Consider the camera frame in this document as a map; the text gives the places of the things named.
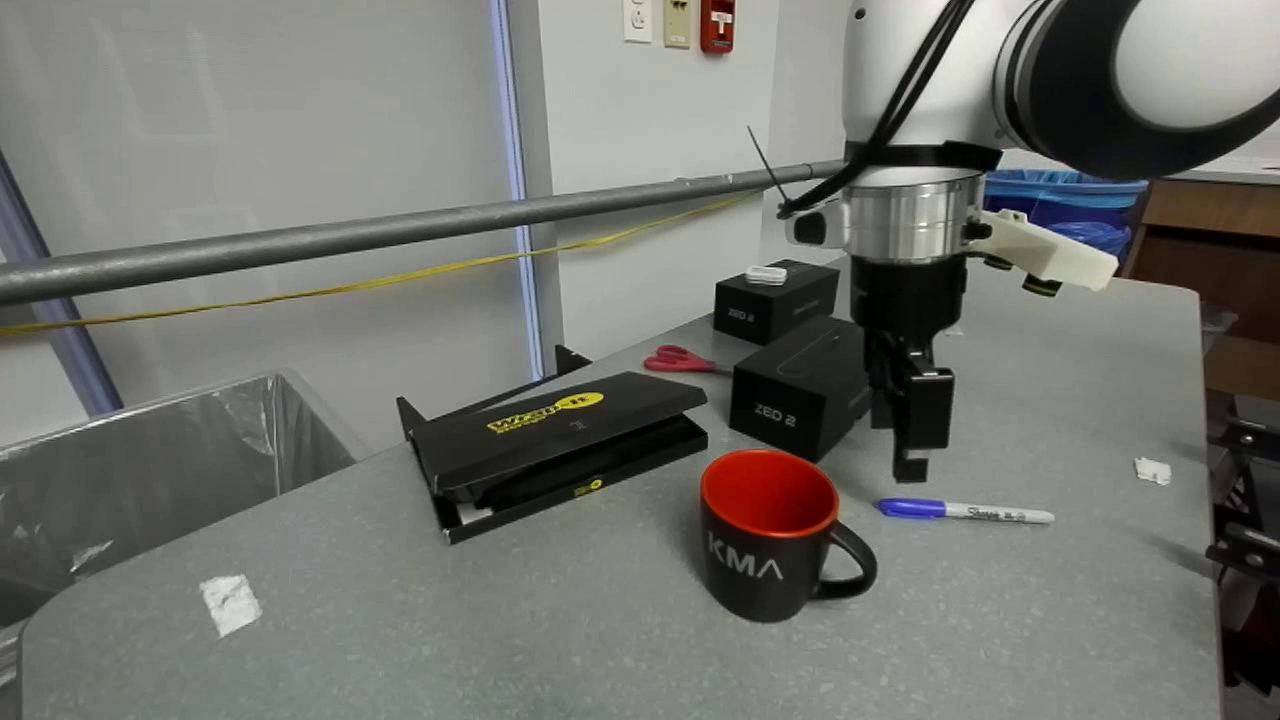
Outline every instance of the trash bin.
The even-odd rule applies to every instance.
[[[1115,186],[1079,171],[991,171],[985,207],[1028,212],[1032,224],[1063,231],[1098,253],[1122,258],[1130,215],[1148,186]]]
[[[0,630],[30,617],[77,577],[345,464],[348,446],[287,376],[0,450]]]

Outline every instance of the gray table surface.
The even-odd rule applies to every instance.
[[[704,322],[664,342],[749,354]],[[1053,510],[1053,529],[881,519],[901,487],[859,424],[822,469],[881,585],[736,619],[695,577],[695,477],[753,439],[723,429],[728,386],[693,379],[704,457],[457,550],[393,450],[77,585],[29,623],[23,717],[1216,717],[1195,298],[1035,301],[975,272],[939,355],[957,434],[922,494]],[[1135,457],[1171,486],[1138,486]],[[199,582],[227,571],[262,617],[219,642]]]

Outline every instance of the black box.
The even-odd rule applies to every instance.
[[[731,370],[728,424],[808,461],[868,410],[862,334],[843,322],[810,322]]]
[[[789,335],[792,328],[833,316],[834,309],[834,269],[780,262],[771,269],[789,269],[789,283],[749,283],[749,275],[728,275],[714,283],[714,334],[766,343]]]
[[[698,388],[623,374],[434,420],[404,398],[394,406],[440,533],[467,542],[707,450],[684,416],[704,400]]]

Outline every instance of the pen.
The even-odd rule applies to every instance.
[[[883,495],[874,510],[896,519],[1053,526],[1053,514],[1042,510],[947,503],[933,495]]]

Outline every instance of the coffee mug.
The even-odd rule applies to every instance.
[[[834,519],[834,486],[789,451],[728,451],[704,474],[704,553],[713,597],[760,623],[797,617],[808,599],[843,599],[874,585],[874,553]],[[822,582],[827,550],[859,564]]]

